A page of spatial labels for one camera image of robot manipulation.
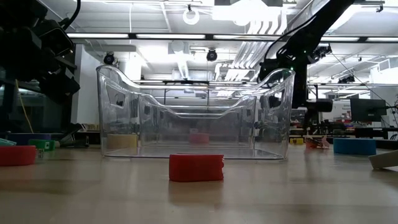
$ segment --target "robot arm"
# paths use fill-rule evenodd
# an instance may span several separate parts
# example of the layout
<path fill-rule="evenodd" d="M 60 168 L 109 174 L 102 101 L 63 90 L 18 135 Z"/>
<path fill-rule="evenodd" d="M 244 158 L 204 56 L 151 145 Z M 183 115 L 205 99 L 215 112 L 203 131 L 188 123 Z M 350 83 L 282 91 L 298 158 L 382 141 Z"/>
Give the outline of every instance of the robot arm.
<path fill-rule="evenodd" d="M 317 112 L 330 112 L 333 107 L 331 100 L 307 101 L 307 65 L 319 61 L 325 54 L 331 52 L 329 47 L 318 46 L 321 38 L 345 10 L 355 2 L 358 1 L 329 0 L 305 24 L 296 28 L 298 31 L 291 35 L 286 44 L 277 51 L 276 59 L 268 59 L 268 52 L 264 56 L 259 80 L 265 79 L 270 72 L 277 68 L 290 68 L 296 72 L 292 107 L 298 108 L 303 106 L 308 109 L 304 126 Z"/>
<path fill-rule="evenodd" d="M 46 15 L 47 8 L 37 0 L 0 1 L 0 66 L 7 79 L 35 79 L 42 93 L 63 103 L 80 89 L 59 59 L 73 50 L 64 29 L 74 18 L 58 23 L 45 19 Z"/>

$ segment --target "black equipment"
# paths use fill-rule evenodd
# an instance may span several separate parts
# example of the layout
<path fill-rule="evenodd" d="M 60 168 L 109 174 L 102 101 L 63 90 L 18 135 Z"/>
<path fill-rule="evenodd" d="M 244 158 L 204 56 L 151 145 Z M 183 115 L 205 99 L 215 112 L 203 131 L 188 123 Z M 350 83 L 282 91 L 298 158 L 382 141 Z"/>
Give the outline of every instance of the black equipment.
<path fill-rule="evenodd" d="M 107 52 L 105 57 L 104 57 L 104 63 L 107 65 L 113 65 L 113 63 L 115 62 L 114 59 L 114 53 L 113 52 Z"/>
<path fill-rule="evenodd" d="M 369 99 L 349 99 L 351 103 L 351 120 L 352 121 L 378 121 L 382 120 L 382 115 L 387 115 L 385 100 L 369 100 Z"/>
<path fill-rule="evenodd" d="M 353 75 L 349 75 L 347 77 L 340 78 L 337 83 L 353 83 L 355 82 L 355 77 Z"/>
<path fill-rule="evenodd" d="M 58 23 L 45 19 L 46 14 L 47 8 L 36 0 L 0 1 L 0 66 L 8 80 L 35 79 L 42 93 L 63 103 L 80 89 L 73 77 L 65 74 L 68 68 L 61 63 L 65 60 L 62 56 L 74 48 L 65 33 L 74 18 Z"/>
<path fill-rule="evenodd" d="M 376 138 L 388 139 L 388 132 L 397 132 L 398 128 L 355 128 L 356 138 Z"/>
<path fill-rule="evenodd" d="M 296 72 L 294 79 L 294 95 L 292 107 L 304 106 L 308 109 L 303 124 L 307 129 L 310 118 L 318 112 L 330 112 L 333 108 L 332 100 L 322 99 L 316 102 L 307 101 L 307 65 L 317 62 L 325 54 L 331 52 L 328 47 L 318 46 L 325 32 L 339 19 L 339 17 L 355 2 L 361 0 L 330 0 L 304 24 L 288 31 L 276 40 L 267 50 L 258 81 L 277 68 L 289 68 Z M 273 45 L 280 40 L 288 39 L 286 44 L 277 51 L 275 59 L 267 58 Z"/>
<path fill-rule="evenodd" d="M 207 61 L 214 62 L 217 60 L 217 53 L 215 49 L 210 49 L 206 56 Z"/>

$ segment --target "fluorescent light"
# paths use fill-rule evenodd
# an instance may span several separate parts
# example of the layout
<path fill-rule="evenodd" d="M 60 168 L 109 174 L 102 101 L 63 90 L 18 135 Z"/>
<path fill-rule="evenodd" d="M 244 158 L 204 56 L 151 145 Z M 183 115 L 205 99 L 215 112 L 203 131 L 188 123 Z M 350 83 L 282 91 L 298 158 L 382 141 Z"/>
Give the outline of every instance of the fluorescent light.
<path fill-rule="evenodd" d="M 367 42 L 398 42 L 398 37 L 369 37 Z"/>
<path fill-rule="evenodd" d="M 329 43 L 319 43 L 318 47 L 329 47 Z"/>
<path fill-rule="evenodd" d="M 323 42 L 356 42 L 359 37 L 322 37 Z"/>
<path fill-rule="evenodd" d="M 202 4 L 201 1 L 184 1 L 184 0 L 178 0 L 178 1 L 151 1 L 151 0 L 81 0 L 82 2 L 103 2 L 103 3 L 142 3 L 142 4 L 159 4 L 159 3 L 164 3 L 164 4 Z"/>
<path fill-rule="evenodd" d="M 163 81 L 160 80 L 132 80 L 132 81 L 136 83 L 163 83 Z"/>
<path fill-rule="evenodd" d="M 203 34 L 137 34 L 138 39 L 204 39 Z"/>
<path fill-rule="evenodd" d="M 69 33 L 69 38 L 82 38 L 82 39 L 95 39 L 95 38 L 104 38 L 104 39 L 128 39 L 128 34 L 93 34 L 93 33 Z"/>
<path fill-rule="evenodd" d="M 224 81 L 212 81 L 210 84 L 243 84 L 244 82 L 224 82 Z"/>
<path fill-rule="evenodd" d="M 214 35 L 215 40 L 277 40 L 279 36 L 271 35 Z"/>

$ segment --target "blue block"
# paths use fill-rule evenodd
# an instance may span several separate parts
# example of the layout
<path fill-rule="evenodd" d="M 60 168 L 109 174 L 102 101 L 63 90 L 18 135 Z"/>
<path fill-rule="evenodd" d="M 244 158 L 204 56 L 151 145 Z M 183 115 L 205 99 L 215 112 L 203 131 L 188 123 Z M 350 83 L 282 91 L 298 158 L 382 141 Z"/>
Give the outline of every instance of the blue block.
<path fill-rule="evenodd" d="M 376 155 L 376 140 L 333 138 L 333 151 L 349 155 Z"/>

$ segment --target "cable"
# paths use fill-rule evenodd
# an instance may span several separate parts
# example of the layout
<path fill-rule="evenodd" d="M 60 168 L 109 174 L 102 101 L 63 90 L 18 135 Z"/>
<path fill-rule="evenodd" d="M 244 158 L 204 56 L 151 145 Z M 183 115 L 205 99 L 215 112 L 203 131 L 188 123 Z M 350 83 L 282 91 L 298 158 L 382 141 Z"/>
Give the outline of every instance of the cable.
<path fill-rule="evenodd" d="M 383 119 L 383 117 L 382 116 L 380 116 L 380 118 L 381 118 L 381 121 L 383 122 L 383 124 L 384 125 L 386 125 L 387 124 L 387 122 Z"/>
<path fill-rule="evenodd" d="M 81 6 L 81 0 L 77 0 L 77 6 L 75 12 L 73 13 L 72 17 L 65 23 L 65 25 L 63 25 L 62 29 L 66 30 L 76 19 L 77 15 L 80 12 L 80 6 Z"/>
<path fill-rule="evenodd" d="M 93 44 L 91 43 L 91 41 L 89 41 L 89 40 L 86 40 L 86 41 L 89 43 L 89 45 L 93 49 L 93 52 L 95 52 L 98 55 L 99 58 L 103 58 L 103 56 L 94 49 Z"/>
<path fill-rule="evenodd" d="M 103 52 L 105 52 L 104 48 L 102 47 L 102 44 L 101 44 L 101 42 L 100 42 L 100 41 L 98 41 L 98 40 L 95 40 L 95 41 L 97 41 L 97 43 L 98 43 L 98 44 L 99 44 L 99 46 L 101 47 L 102 51 L 103 51 Z"/>
<path fill-rule="evenodd" d="M 336 55 L 334 55 L 333 52 L 331 52 L 331 54 L 334 56 L 334 58 L 336 58 L 337 61 L 339 61 L 339 63 L 340 63 L 352 76 L 354 76 L 360 83 L 362 83 L 362 85 L 364 85 L 369 91 L 371 91 L 373 94 L 375 94 L 378 98 L 384 100 L 384 101 L 387 103 L 388 106 L 391 106 L 385 99 L 381 98 L 381 96 L 379 96 L 377 93 L 375 93 L 372 89 L 370 89 L 370 87 L 368 87 L 368 86 L 367 86 L 364 82 L 362 82 L 356 75 L 354 75 L 354 73 L 353 73 L 351 70 L 349 70 L 349 69 L 343 64 L 343 62 L 341 62 L 341 60 L 340 60 L 338 57 L 336 57 Z M 396 118 L 396 112 L 395 112 L 394 110 L 392 110 L 392 109 L 391 109 L 391 111 L 392 111 L 392 115 L 394 115 L 394 120 L 396 121 L 396 125 L 397 125 L 397 128 L 398 128 L 398 121 L 397 121 L 397 118 Z"/>
<path fill-rule="evenodd" d="M 25 118 L 26 118 L 27 124 L 29 125 L 30 131 L 33 134 L 34 132 L 33 132 L 33 129 L 32 129 L 32 125 L 30 124 L 29 118 L 27 117 L 25 106 L 24 106 L 24 102 L 22 100 L 21 93 L 19 92 L 18 80 L 15 80 L 15 86 L 17 87 L 17 90 L 18 90 L 18 93 L 19 93 L 19 100 L 21 101 L 21 106 L 22 106 L 22 109 L 24 110 L 24 114 L 25 114 Z"/>
<path fill-rule="evenodd" d="M 305 21 L 303 24 L 299 25 L 298 27 L 292 29 L 291 31 L 286 32 L 284 35 L 280 36 L 277 40 L 273 41 L 273 43 L 269 46 L 269 48 L 267 49 L 266 54 L 264 55 L 264 60 L 267 59 L 267 55 L 270 51 L 270 49 L 276 44 L 278 43 L 280 40 L 282 40 L 284 37 L 286 37 L 287 35 L 293 33 L 294 31 L 301 29 L 303 26 L 307 25 L 309 22 L 311 22 L 315 17 L 317 16 L 317 14 L 315 13 L 311 18 L 309 18 L 307 21 Z"/>

